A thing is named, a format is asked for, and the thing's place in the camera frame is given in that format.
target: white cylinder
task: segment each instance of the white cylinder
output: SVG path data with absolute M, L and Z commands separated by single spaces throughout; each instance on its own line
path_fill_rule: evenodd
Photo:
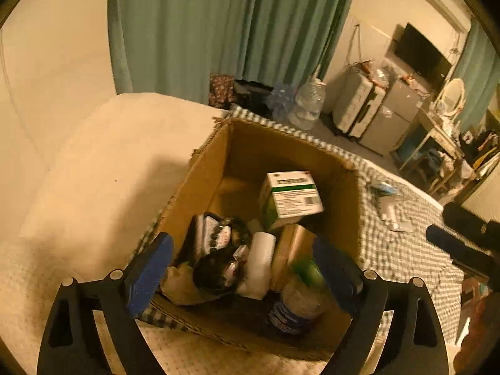
M 246 298 L 262 300 L 269 290 L 271 261 L 276 237 L 266 232 L 256 232 L 252 238 L 244 276 L 236 293 Z

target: barcode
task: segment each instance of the barcode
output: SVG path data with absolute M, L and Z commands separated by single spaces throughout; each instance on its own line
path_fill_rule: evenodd
M 316 196 L 305 197 L 304 201 L 306 202 L 306 204 L 318 204 L 319 203 L 319 199 Z

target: checkered tablecloth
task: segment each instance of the checkered tablecloth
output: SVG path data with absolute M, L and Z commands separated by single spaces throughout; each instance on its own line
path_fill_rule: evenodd
M 454 342 L 460 315 L 463 272 L 452 265 L 451 259 L 445 252 L 426 240 L 425 232 L 430 224 L 443 226 L 441 210 L 435 203 L 411 184 L 397 179 L 371 162 L 335 145 L 320 141 L 307 133 L 267 120 L 239 106 L 234 106 L 227 117 L 243 118 L 267 128 L 279 129 L 351 161 L 356 166 L 359 175 L 361 219 L 359 267 L 363 270 L 373 269 L 382 278 L 396 282 L 407 283 L 412 277 L 422 278 L 436 307 L 444 340 L 447 343 Z M 388 230 L 378 216 L 376 198 L 369 188 L 373 179 L 386 181 L 396 186 L 402 193 L 405 200 L 397 203 L 396 215 L 398 221 L 409 221 L 414 227 L 414 232 Z M 140 240 L 134 255 L 151 243 L 157 224 L 158 218 Z M 382 339 L 387 336 L 391 318 L 392 312 L 384 313 L 377 338 Z M 187 330 L 152 307 L 146 309 L 140 319 L 159 327 Z

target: curtain fold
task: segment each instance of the curtain fold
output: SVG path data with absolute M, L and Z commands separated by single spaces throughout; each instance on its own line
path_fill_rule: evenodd
M 270 86 L 324 75 L 351 0 L 108 0 L 117 93 L 208 102 L 211 73 Z
M 453 77 L 461 78 L 466 87 L 466 103 L 457 117 L 461 120 L 461 131 L 465 132 L 471 126 L 479 125 L 500 82 L 500 58 L 476 19 L 472 20 L 471 31 Z

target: gray refrigerator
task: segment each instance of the gray refrigerator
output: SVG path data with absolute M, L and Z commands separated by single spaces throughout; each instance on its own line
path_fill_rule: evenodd
M 421 105 L 421 97 L 407 84 L 397 80 L 387 92 L 359 143 L 382 156 L 389 155 Z

